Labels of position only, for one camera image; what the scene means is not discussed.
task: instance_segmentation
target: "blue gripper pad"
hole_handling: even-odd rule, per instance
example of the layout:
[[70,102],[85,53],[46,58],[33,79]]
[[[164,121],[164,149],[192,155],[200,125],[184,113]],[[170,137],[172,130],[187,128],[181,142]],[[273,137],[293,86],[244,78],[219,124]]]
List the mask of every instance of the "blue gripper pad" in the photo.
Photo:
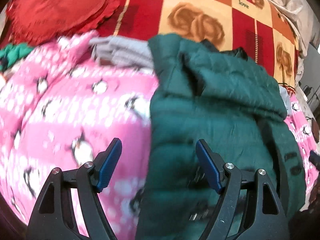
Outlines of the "blue gripper pad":
[[116,168],[122,152],[122,143],[119,138],[114,138],[104,152],[100,152],[94,159],[94,178],[98,181],[96,188],[100,193],[109,185],[112,174]]
[[214,164],[202,141],[204,140],[198,140],[196,143],[196,155],[199,159],[201,167],[204,170],[204,175],[209,183],[210,188],[214,189],[218,194],[220,194],[223,187],[220,180],[221,178],[219,170]]

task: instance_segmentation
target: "red pillow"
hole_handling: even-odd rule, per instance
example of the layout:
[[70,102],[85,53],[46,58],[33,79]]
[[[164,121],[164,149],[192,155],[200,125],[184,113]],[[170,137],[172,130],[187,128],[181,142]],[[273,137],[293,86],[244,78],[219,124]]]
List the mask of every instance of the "red pillow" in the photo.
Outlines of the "red pillow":
[[56,36],[97,28],[119,0],[13,0],[7,8],[13,42],[36,46]]

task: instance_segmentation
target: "green puffer jacket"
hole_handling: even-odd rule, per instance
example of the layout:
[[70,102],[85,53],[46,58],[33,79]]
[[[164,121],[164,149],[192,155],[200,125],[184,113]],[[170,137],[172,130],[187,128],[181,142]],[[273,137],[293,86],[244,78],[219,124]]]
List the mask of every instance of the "green puffer jacket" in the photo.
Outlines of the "green puffer jacket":
[[[160,86],[150,105],[152,147],[136,240],[201,236],[208,221],[189,221],[190,214],[219,196],[193,183],[199,139],[242,170],[264,168],[292,217],[305,202],[305,173],[276,80],[251,59],[212,53],[175,34],[158,35],[149,47]],[[240,220],[241,213],[231,233]]]

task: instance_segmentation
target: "gray wall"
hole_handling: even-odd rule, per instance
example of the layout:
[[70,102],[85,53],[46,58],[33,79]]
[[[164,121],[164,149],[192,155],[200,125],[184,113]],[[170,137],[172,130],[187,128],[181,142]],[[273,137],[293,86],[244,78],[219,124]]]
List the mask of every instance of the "gray wall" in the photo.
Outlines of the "gray wall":
[[[315,90],[320,86],[320,54],[312,45],[309,45],[308,55],[304,60],[304,73],[300,82],[302,89],[306,85],[313,87]],[[312,95],[313,90],[311,90],[308,99],[311,99]],[[318,105],[319,101],[314,96],[312,103],[309,103],[310,109],[314,111]]]

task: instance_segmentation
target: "penguin print blanket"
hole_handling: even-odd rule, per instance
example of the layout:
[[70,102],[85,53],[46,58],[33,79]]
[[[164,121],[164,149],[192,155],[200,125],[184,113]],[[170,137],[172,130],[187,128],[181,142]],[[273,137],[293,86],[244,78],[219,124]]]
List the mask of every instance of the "penguin print blanket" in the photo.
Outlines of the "penguin print blanket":
[[[88,52],[96,36],[35,48],[0,92],[0,193],[27,224],[54,167],[76,169],[118,137],[123,152],[99,198],[117,238],[134,239],[158,82],[140,69],[98,66]],[[87,235],[76,190],[72,197],[79,231]]]

